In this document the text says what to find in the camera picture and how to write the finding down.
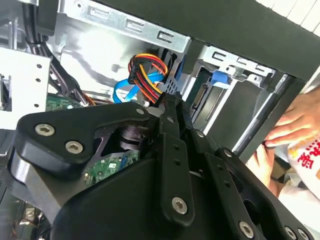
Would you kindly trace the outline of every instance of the red wire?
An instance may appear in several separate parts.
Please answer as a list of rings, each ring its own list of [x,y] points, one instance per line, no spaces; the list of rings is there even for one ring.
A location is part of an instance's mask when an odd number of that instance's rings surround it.
[[[150,86],[144,81],[144,79],[142,78],[141,74],[139,72],[137,72],[137,77],[139,78],[140,82],[142,83],[142,85],[146,88],[146,90],[151,93],[151,95],[155,98],[158,99],[159,96],[152,91],[152,89],[150,88]]]
[[[141,85],[138,83],[136,79],[134,80],[134,83],[151,102],[153,102],[154,104],[156,103],[156,101],[150,95],[148,95],[148,93],[141,87]]]
[[[159,61],[157,58],[153,57],[153,56],[139,56],[138,58],[146,58],[146,59],[154,60],[154,61],[156,61],[158,64],[160,64],[163,67],[163,72],[166,69],[166,65],[163,62]]]

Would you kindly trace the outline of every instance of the orange wire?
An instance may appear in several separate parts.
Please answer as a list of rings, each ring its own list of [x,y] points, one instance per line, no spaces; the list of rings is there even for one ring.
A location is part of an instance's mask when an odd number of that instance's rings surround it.
[[[162,73],[163,76],[165,75],[165,72],[162,71],[162,69],[161,69],[160,67],[158,67],[156,64],[152,63],[152,66],[154,66],[156,69],[158,69],[158,71],[159,71],[160,73]]]
[[[89,97],[88,95],[84,95],[85,99],[93,106],[96,105],[96,103],[91,99],[91,97]]]
[[[135,83],[135,85],[137,85],[137,87],[140,89],[140,91],[141,91],[151,102],[153,102],[154,104],[156,103],[156,101],[153,100],[152,97],[150,97],[149,93],[146,92],[146,91],[140,86],[140,84],[138,83],[138,81],[137,81],[136,79],[134,80],[134,83]]]
[[[164,63],[164,61],[162,61],[158,56],[156,55],[153,55],[153,54],[149,54],[149,53],[141,53],[141,54],[138,54],[136,55],[136,57],[152,57],[152,58],[155,58],[157,61],[159,61],[161,63],[161,65],[164,66],[164,73],[167,74],[168,73],[168,66]]]

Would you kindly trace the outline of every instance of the human hand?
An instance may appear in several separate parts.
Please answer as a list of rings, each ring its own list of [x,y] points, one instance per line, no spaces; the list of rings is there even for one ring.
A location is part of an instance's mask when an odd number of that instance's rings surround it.
[[[267,147],[301,142],[320,133],[320,87],[300,94],[266,137]]]
[[[269,188],[274,162],[275,150],[266,149],[263,145],[260,145],[246,163],[246,166],[267,188]]]

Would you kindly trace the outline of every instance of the black plastic arm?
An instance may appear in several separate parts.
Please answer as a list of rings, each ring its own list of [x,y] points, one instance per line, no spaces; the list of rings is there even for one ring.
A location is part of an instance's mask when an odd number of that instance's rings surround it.
[[[30,163],[25,187],[32,199],[42,207],[51,204],[43,200],[46,195],[34,195],[39,185],[53,195],[46,199],[61,204],[56,215],[44,210],[52,218],[50,239],[299,240],[300,232],[313,239],[235,154],[210,147],[193,128],[180,96],[164,93],[154,107],[163,114],[155,117],[130,102],[36,113],[19,121],[8,166]],[[50,124],[54,134],[39,135],[38,124]],[[127,140],[141,140],[140,160],[74,191],[73,183],[83,181],[84,168],[96,159],[94,139],[104,136],[103,148],[115,153],[128,131]],[[81,143],[83,151],[68,152],[68,141]]]

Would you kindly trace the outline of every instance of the yellow wire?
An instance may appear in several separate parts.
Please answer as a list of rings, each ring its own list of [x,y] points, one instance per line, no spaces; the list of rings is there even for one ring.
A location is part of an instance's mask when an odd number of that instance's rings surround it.
[[[158,61],[161,61],[164,65],[164,74],[168,73],[168,66],[158,56],[153,55],[153,54],[149,54],[149,53],[141,53],[141,54],[136,55],[136,57],[143,57],[143,56],[153,57],[153,58],[158,59]]]
[[[144,78],[146,79],[146,81],[151,85],[151,87],[156,90],[159,94],[162,94],[162,91],[160,91],[158,88],[156,88],[156,86],[150,81],[149,77],[146,74],[146,71],[144,69],[144,66],[142,66],[141,64],[139,64],[140,68],[141,68],[141,72],[142,75],[144,76]]]

